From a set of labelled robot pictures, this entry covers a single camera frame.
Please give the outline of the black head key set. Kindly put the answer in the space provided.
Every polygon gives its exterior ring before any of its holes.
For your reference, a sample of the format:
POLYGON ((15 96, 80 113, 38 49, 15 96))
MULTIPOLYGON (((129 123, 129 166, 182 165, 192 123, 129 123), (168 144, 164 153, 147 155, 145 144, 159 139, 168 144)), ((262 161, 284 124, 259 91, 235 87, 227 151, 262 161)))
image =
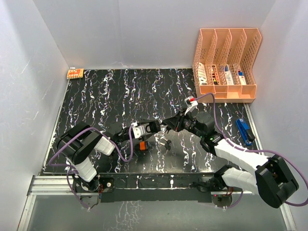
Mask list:
POLYGON ((171 128, 169 126, 166 126, 166 134, 168 134, 170 130, 171 128))

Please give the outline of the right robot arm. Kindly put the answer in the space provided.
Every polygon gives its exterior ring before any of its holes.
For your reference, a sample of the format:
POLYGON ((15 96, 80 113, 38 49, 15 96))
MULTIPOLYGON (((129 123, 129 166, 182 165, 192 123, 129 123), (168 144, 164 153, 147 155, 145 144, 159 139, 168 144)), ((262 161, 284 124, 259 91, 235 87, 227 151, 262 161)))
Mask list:
POLYGON ((215 121, 209 113, 200 112, 192 116, 191 113, 178 112, 176 116, 164 119, 162 124, 167 130, 186 130, 196 135, 206 152, 240 167, 223 167, 216 173, 214 184, 220 191, 229 187, 241 188, 259 195, 269 206, 279 208, 299 188, 282 157, 253 153, 224 138, 215 130, 215 121))

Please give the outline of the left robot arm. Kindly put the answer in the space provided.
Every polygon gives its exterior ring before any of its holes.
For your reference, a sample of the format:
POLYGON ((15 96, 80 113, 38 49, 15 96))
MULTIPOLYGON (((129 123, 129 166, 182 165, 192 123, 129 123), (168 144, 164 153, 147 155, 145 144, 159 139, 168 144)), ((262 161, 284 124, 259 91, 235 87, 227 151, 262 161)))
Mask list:
POLYGON ((115 150, 119 150, 121 143, 130 141, 133 151, 134 139, 145 141, 160 131, 158 120, 135 122, 114 135, 108 132, 100 133, 91 129, 85 122, 80 122, 58 137, 55 142, 57 150, 67 158, 73 170, 77 172, 77 183, 84 190, 94 192, 98 190, 100 181, 99 174, 90 162, 89 155, 92 150, 110 156, 115 150))

